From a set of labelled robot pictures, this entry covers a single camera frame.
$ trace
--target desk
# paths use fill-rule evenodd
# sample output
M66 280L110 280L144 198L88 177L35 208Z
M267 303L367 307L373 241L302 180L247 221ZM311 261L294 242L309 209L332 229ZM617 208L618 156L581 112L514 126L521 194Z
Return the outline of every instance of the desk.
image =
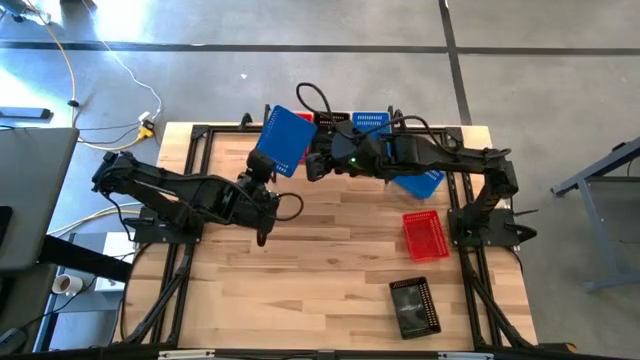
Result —
M158 166L183 172L192 126L167 124ZM490 146L486 127L462 130L465 146ZM216 134L210 173L235 179L245 170L246 156L257 139L258 134ZM414 263L402 230L402 214L434 209L447 232L450 204L446 182L423 201L393 183L385 186L376 179L328 175L310 183L301 167L293 178L278 176L277 183L269 185L279 192L299 193L305 209L293 221L276 223L265 247L257 246L253 230L215 224L205 227L202 242L196 246L179 346L471 349L457 252L452 251L447 259ZM482 176L472 176L476 194L482 181ZM462 187L458 189L464 201ZM279 213L291 213L297 206L294 200L283 200ZM166 252L166 245L151 246L134 269L126 299L127 333L158 295ZM487 249L487 260L496 301L520 333L535 343L518 263L499 248ZM442 333L404 341L388 283L416 276L428 279ZM163 340L172 307L170 303ZM478 310L488 339L486 312L483 306Z

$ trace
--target wire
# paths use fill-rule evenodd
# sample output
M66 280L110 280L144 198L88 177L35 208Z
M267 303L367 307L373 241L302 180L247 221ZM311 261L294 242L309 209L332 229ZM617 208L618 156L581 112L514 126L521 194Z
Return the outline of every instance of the wire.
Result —
M26 2L31 8L37 9L35 7L35 5L33 5L33 3L31 2L31 0L26 0ZM87 10L89 10L89 15L91 16L91 20L95 24L95 19L93 17L93 14L91 13L91 10L89 9L89 6L85 2L85 0L82 0L82 3L87 8ZM75 106L77 106L78 102L77 102L77 98L76 98L76 77L75 77L75 74L73 72L73 67L71 66L71 61L69 60L69 57L67 56L67 53L64 50L64 47L60 43L60 40L58 40L58 37L51 30L51 27L49 26L48 22L45 21L45 19L42 17L42 15L40 14L39 11L36 11L36 14L38 15L38 17L40 18L40 20L44 24L44 27L47 30L47 32L49 33L49 35L51 35L51 38L53 39L53 41L56 43L56 45L60 49L60 52L62 53L62 56L64 57L64 61L67 64L67 68L69 69L69 75L71 77L71 100L69 101L69 105L71 106L71 127L75 128L76 127L76 120L77 120L76 119ZM138 81L138 79L135 78L135 76L133 75L133 72L131 71L131 69L129 69L126 65L124 65L124 63L118 58L118 56L113 52L113 50L111 50L109 45L107 45L107 43L105 43L102 39L100 39L100 41L107 47L107 49L109 50L111 55L118 61L118 63L125 70L127 70L127 72L129 72L129 75L131 75L131 78L133 79L133 81L136 84L138 84L138 85L140 85L140 86L142 86L144 88L149 89L151 91L151 93L153 94L153 96L155 96L155 98L158 99L158 108L156 109L156 113L151 117L152 121L155 120L158 117L158 115L160 115L160 113L162 112L162 99L158 96L158 94L155 92L155 90L151 86L149 86L147 84L144 84L144 83ZM118 147L114 147L114 148L108 148L108 147L102 147L102 146L93 145L91 142L85 141L81 136L78 136L78 142L83 143L83 144L85 144L86 146L88 146L90 148L97 149L97 150L103 150L103 151L123 150L123 149L126 149L128 147L131 147L131 146L139 143L142 140L144 140L144 137L141 137L140 134L138 134L138 137L136 138L136 140L134 140L134 141L132 141L132 142L130 142L128 144L125 144L125 145L122 145L122 146L118 146Z
M125 132L124 134L122 134L119 138L117 138L117 139L115 139L115 140L113 140L113 141L95 142L95 141L87 141L87 140L85 140L84 142L85 142L85 143L87 143L87 144L98 144L98 145L100 145L100 144L103 144L103 145L105 145L105 144L115 144L115 143L117 143L118 141L122 140L125 136L127 136L127 135L131 134L131 133L132 133L133 131L135 131L135 130L138 130L138 128L133 128L133 129L131 129L131 130L126 131L126 132Z
M513 250L511 246L505 246L504 248L507 249L508 252L512 253L516 260L518 260L518 265L520 265L520 272L524 274L524 267L522 266L522 260L520 260L520 256L518 255L518 253L516 253L516 251Z
M51 27L49 26L49 23L45 21L45 19L40 14L40 11L37 11L38 8L33 5L31 0L25 0L25 1L27 2L27 4L29 4L29 6L31 6L32 9L36 10L35 13L38 15L38 17L44 24L44 28L47 29L47 32L49 33L49 35L51 35L51 37L53 38L53 41L55 41L56 45L58 45L58 48L62 53L62 57L64 57L64 61L67 63L67 68L69 69L69 76L71 76L71 101L77 103L76 76L73 73L73 68L71 67L71 61L69 61L69 57L67 56L67 53L64 51L64 48L62 47L62 44L60 44L60 40L58 40L58 37L56 36L56 34L54 34L53 31L51 31ZM74 106L71 106L71 127L75 127L75 113L76 113L76 108Z
M300 213L302 213L302 210L304 210L304 200L302 200L302 196L296 194L296 193L282 193L282 194L278 194L278 199L282 199L283 197L287 197L287 196L292 196L295 197L296 199L298 199L300 201L300 209L298 209L298 212L296 212L295 214L291 215L291 216L287 216L284 218L279 218L276 217L276 220L278 221L289 221L289 220L293 220L295 218L298 217L298 215L300 215Z
M307 103L302 99L302 95L300 94L300 89L303 87L310 87L313 90L315 90L318 95L320 95L320 98L322 99L322 102L324 103L324 107L327 110L326 114L323 114L321 112L316 111L314 108L312 108L311 106L307 105ZM349 139L349 140L355 140L356 137L350 134L346 134L344 132L342 132L342 130L340 130L337 126L336 120L333 117L333 112L331 112L331 106L329 106L329 101L327 100L327 97L324 96L324 93L322 92L322 90L320 90L319 87L317 87L315 84L312 83L308 83L308 82L302 82L299 83L296 86L296 96L298 97L298 101L300 101L300 104L302 104L302 106L304 106L305 109L311 111L314 114L320 114L320 116L324 116L329 118L329 120L331 120L331 124L333 125L333 127L336 129L336 131L342 135L343 137Z
M115 201L113 201L110 197L109 194L107 193L101 193L102 196L104 196L105 199L107 199L107 201L109 201L110 203L113 204L113 206L115 206L116 210L118 211L118 219L120 219L120 224L122 224L122 227L124 228L124 231L127 232L127 239L129 239L129 241L133 241L131 240L131 233L129 232L129 228L127 227L127 224L124 223L124 219L122 219L122 209L120 209L120 205L118 205Z
M135 205L142 205L142 204L139 203L139 202L131 202L131 203L126 203L126 204L121 204L120 207L135 206ZM83 223L85 223L87 221L90 221L90 220L93 220L93 219L97 219L97 218L100 218L102 216L115 214L116 213L115 208L116 208L115 206L111 206L111 207L108 207L106 209L102 209L100 211L95 212L94 214L91 214L91 215L89 215L87 217L84 217L84 218L82 218L80 220L77 220L77 221L75 221L75 222L73 222L71 224L68 224L68 225L65 225L65 226L63 226L61 228L49 231L47 233L47 235L52 235L52 234L55 234L57 232L63 231L61 234L58 234L58 236L62 236L65 233L71 231L73 228L76 228L76 227L82 225ZM137 211L132 211L132 210L122 210L122 212L124 212L126 214L138 213Z
M314 89L318 95L320 95L320 98L322 99L322 102L324 103L325 108L327 109L327 114L323 114L318 112L317 110L315 110L314 108L312 108L311 106L309 106L303 99L302 96L300 94L300 89L303 87L310 87L312 89ZM454 156L463 156L463 157L468 157L468 158L473 158L473 159L493 159L493 158L500 158L500 157L505 157L507 155L509 155L511 153L511 149L503 149L503 150L499 150L498 152L494 152L494 153L487 153L485 155L472 155L472 154L459 154L455 151L451 151L450 149L447 149L446 147L444 147L435 137L435 135L433 134L433 132L431 131L431 128L429 127L429 123L427 123L427 121L423 118L421 118L420 116L417 115L406 115L406 116L401 116L398 118L395 118L393 120L387 121L383 124L377 125L372 127L371 129L367 129L366 131L358 134L357 136L353 136L353 135L349 135L349 134L345 134L344 132L342 132L338 127L337 127L337 123L333 117L333 113L331 112L331 106L329 106L329 101L327 100L327 97L324 95L324 93L322 92L322 90L320 90L320 88L318 86L316 86L315 84L309 83L309 82L302 82L299 83L296 86L296 96L298 97L298 101L300 101L300 104L302 104L302 106L304 106L305 109L316 113L316 114L320 114L321 116L324 117L328 117L329 120L331 120L331 124L333 125L333 127L336 129L336 131L342 135L343 137L349 139L349 140L358 140L358 139L362 139L364 137L366 137L368 134L371 134L375 131L378 131L380 129L386 128L389 125L393 125L393 124L397 124L399 122L403 122L405 120L418 120L419 122L422 123L422 125L424 125L425 129L427 130L427 133L429 134L429 137L431 137L431 140L433 140L433 142L436 144L436 146L438 146L442 151L446 152L449 155L454 155Z
M122 260L122 259L124 259L125 257L127 257L127 256L129 256L129 255L132 255L132 254L135 254L135 252L134 252L134 253L127 253L127 254L123 254L123 255L118 255L118 256L112 256L112 257L113 257L113 258L121 258L120 260ZM33 320L28 321L28 322L27 322L27 323L25 323L24 325L20 326L18 329L21 329L21 330L23 330L23 331L26 331L26 328L27 328L29 325L33 324L34 322L39 321L39 320L41 320L41 319L43 319L43 318L45 318L45 317L47 317L47 316L49 316L49 315L55 314L55 313L59 312L60 310L64 309L64 308L65 308L65 307L67 307L67 305L69 305L69 303L71 303L71 301L72 301L73 299L75 299L78 295L80 295L80 294L82 294L83 292L85 292L85 291L89 290L89 289L91 288L91 286L96 282L96 279L97 279L97 278L98 278L97 276L94 276L94 277L93 277L93 279L91 279L91 282L89 283L89 285L87 285L87 286L83 287L82 289L80 289L80 291L78 291L78 292L77 292L77 293L75 293L71 298L69 298L69 300L67 300L67 302L66 302L66 303L64 303L64 305L60 306L60 307L59 307L59 308L57 308L57 309L51 310L51 311L49 311L49 312L47 312L47 313L44 313L43 315L40 315L40 316L38 316L37 318L35 318L35 319L33 319Z
M56 229L56 230L54 230L52 232L49 232L48 235L50 235L50 234L52 234L54 232L62 231L60 234L57 235L57 236L62 236L64 234L68 233L69 231L77 228L78 226L83 225L84 223L86 223L88 221L95 220L95 219L98 219L98 218L101 218L101 217L107 216L107 215L117 214L117 213L118 212L116 210L110 210L110 211L107 211L107 212L100 213L98 215L93 215L91 217L86 217L84 219L81 219L81 220L78 220L78 221L74 222L73 224L67 225L64 228ZM140 212L137 211L137 210L122 210L122 213L123 214L134 214L134 215L135 214L140 214Z
M83 292L87 291L87 290L88 290L88 289L93 285L93 283L96 281L96 279L97 279L97 278L98 278L97 276L94 276L94 277L93 277L93 279L91 280L91 282L89 283L89 285L87 285L87 286L83 287L82 289L80 289L80 291L78 291L77 293L75 293L75 295L73 295L69 300L67 300L67 302L66 302L66 303L64 303L64 305L60 306L60 307L59 307L59 308L57 308L57 309L51 310L51 311L49 311L48 313L45 313L45 314L43 314L43 315L38 316L37 318L35 318L35 319L33 319L33 320L31 320L31 321L27 322L26 324L24 324L24 325L20 326L20 327L19 327L19 329L21 329L21 330L25 331L25 330L26 330L26 328L27 328L29 325L33 324L34 322L36 322L36 321L38 321L38 320L41 320L41 319L43 319L43 318L45 318L45 317L47 317L47 316L49 316L49 315L51 315L51 314L55 314L55 313L59 312L60 310L64 309L64 308L65 308L65 307L67 307L67 305L69 305L69 303L70 303L73 299L75 299L78 295L80 295L80 294L82 294Z
M134 125L140 125L139 121L136 121L134 123L131 124L126 124L126 125L116 125L116 126L107 126L107 127L101 127L101 128L76 128L80 131L94 131L94 130L111 130L111 129L121 129L121 128L125 128L125 127L129 127L129 126L134 126Z
M631 164L633 164L633 160L635 159L631 159L631 161L629 161L629 165L627 165L627 176L631 176L630 171L631 171Z
M429 127L429 123L427 123L427 121L423 118L421 118L420 116L417 115L405 115L405 116L401 116L398 118L395 118L393 120L387 121L383 124L380 124L378 126L374 126L371 129L367 129L366 131L362 132L360 134L360 136L364 137L367 136L368 134L371 134L372 132L378 131L380 129L383 129L389 125L393 125L393 124L397 124L399 122L405 121L405 120L418 120L419 122L422 123L422 125L424 125L425 129L427 130L427 134L429 134L429 137L431 138L431 140L433 140L433 142L435 143L435 145L437 147L439 147L442 151L446 152L449 155L454 155L454 156L462 156L462 157L468 157L468 158L473 158L473 159L493 159L493 158L500 158L500 157L505 157L507 155L509 155L511 153L511 149L502 149L499 150L497 153L493 153L493 154L485 154L485 155L472 155L472 154L459 154L456 151L451 151L450 149L447 149L446 147L444 147L435 137L435 135L433 134L433 132L431 131L431 128Z
M96 19L93 17L93 13L91 12L91 9L89 8L89 5L87 5L87 2L85 0L82 0L82 4L84 5L84 7L87 9L87 11L89 12L89 16L91 17L91 21L93 22L93 24L95 25L96 23ZM158 108L156 109L156 113L151 117L151 120L155 120L158 115L160 115L160 113L162 112L162 99L160 98L160 96L158 96L158 94L156 93L156 91L149 85L139 81L138 79L136 79L135 75L133 74L133 72L131 71L131 69L129 69L118 57L118 55L116 55L116 53L111 50L111 47L104 42L104 40L102 40L102 38L98 35L98 40L107 48L107 50L109 50L109 54L111 54L111 56L113 56L114 59L116 59L116 61L120 64L120 66L122 66L131 76L131 79L133 80L133 82L135 82L136 84L142 86L143 88L151 91L151 94L153 94L153 96L158 100Z
M151 246L150 243L144 244L140 247L138 251L138 255L133 258L131 262L131 272L129 273L129 278L127 282L124 284L124 289L122 290L122 306L120 307L120 341L124 340L126 337L124 336L124 319L125 319L125 306L127 304L127 290L129 289L129 282L131 282L131 276L133 275L133 269L136 267L136 263L140 258L142 258L142 254Z
M110 168L108 170L106 170L103 174L102 177L100 178L100 180L98 181L97 185L100 185L102 183L102 180L107 177L110 173L116 171L116 170L120 170L121 168ZM156 177L156 174L152 174L149 173L147 171L144 170L140 170L138 169L137 171L139 171L142 174L151 176L151 177ZM260 211L260 212L267 212L268 210L266 210L265 208L263 208L262 206L260 206L260 204L258 204L255 200L253 200L253 198L251 197L251 195L249 195L243 188L241 188L238 184L229 181L221 176L218 175L185 175L185 176L181 176L180 178L175 178L175 179L164 179L165 181L176 181L176 182L185 182L185 181L201 181L201 182L205 182L207 180L218 180L221 182L224 182L225 184L228 184L229 186L233 187L234 189L236 189L242 196L245 197L245 199L247 199L247 201L249 201L249 203L251 203L251 205L256 208L256 210ZM300 213L302 212L302 209L304 208L304 201L302 200L302 197L298 194L294 194L294 193L290 193L291 195L286 195L286 196L295 196L300 200L300 210L298 211L298 213L295 216L300 215ZM293 218L289 219L284 218L285 220L281 220L281 221L288 221L288 220L292 220Z

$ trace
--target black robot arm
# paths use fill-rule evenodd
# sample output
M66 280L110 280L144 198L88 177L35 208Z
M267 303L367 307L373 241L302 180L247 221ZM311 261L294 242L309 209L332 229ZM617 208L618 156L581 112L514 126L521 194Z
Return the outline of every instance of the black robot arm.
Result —
M215 175L179 175L139 162L130 152L108 152L103 160L92 178L93 191L107 197L112 192L129 195L152 211L125 220L136 229L136 239L153 231L158 237L191 235L199 241L204 223L236 224L256 229L263 246L276 221L280 197L265 186L274 162L258 150L249 154L248 169L236 182Z
M476 201L449 212L454 243L490 242L491 232L498 239L495 245L512 246L535 236L535 230L514 223L510 210L494 211L500 199L518 192L513 164L505 159L508 150L448 147L435 139L402 132L374 138L353 128L350 121L335 125L336 131L329 138L323 134L324 143L317 141L317 151L306 157L309 181L317 181L331 171L384 180L422 175L429 170L483 174L484 186Z

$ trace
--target gray floor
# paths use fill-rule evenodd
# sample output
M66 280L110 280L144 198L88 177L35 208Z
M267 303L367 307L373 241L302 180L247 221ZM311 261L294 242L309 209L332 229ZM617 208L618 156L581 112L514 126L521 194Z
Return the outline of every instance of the gray floor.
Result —
M437 0L95 1L97 26L83 7L54 15L64 41L208 44L443 46ZM458 46L639 47L640 2L633 0L450 0ZM35 24L0 22L0 37L48 42ZM135 121L155 100L133 84L106 52L69 52L84 105L79 127ZM460 124L446 54L121 52L165 102L162 121L260 117L265 103L299 108L294 87L318 84L335 109L384 110L393 104L432 124ZM69 123L69 77L57 51L0 49L3 102L51 108L54 126ZM580 351L640 357L640 285L585 294L603 274L577 193L554 199L549 188L640 132L640 58L461 56L473 124L490 126L494 145L511 147L520 183L517 210L539 231L522 246L525 280L540 341L569 341ZM114 139L119 130L84 133ZM158 146L132 149L154 162ZM104 208L90 191L101 153L78 146L51 227ZM640 174L640 163L632 168ZM114 218L84 232L117 231ZM63 322L52 347L94 345L71 334L106 321Z

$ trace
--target gray desk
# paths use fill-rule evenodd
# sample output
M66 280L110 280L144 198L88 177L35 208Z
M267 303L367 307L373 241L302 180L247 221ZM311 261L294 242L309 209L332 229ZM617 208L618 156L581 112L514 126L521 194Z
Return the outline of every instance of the gray desk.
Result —
M13 208L0 272L35 264L78 139L78 130L0 130L0 205Z
M51 284L56 275L54 264L38 264L29 270L21 271L3 286L10 287L10 292L3 298L3 308L0 309L0 333L20 327L27 322L41 316L51 293ZM23 353L30 353L37 339L40 321L29 325L25 330L28 338L22 347Z

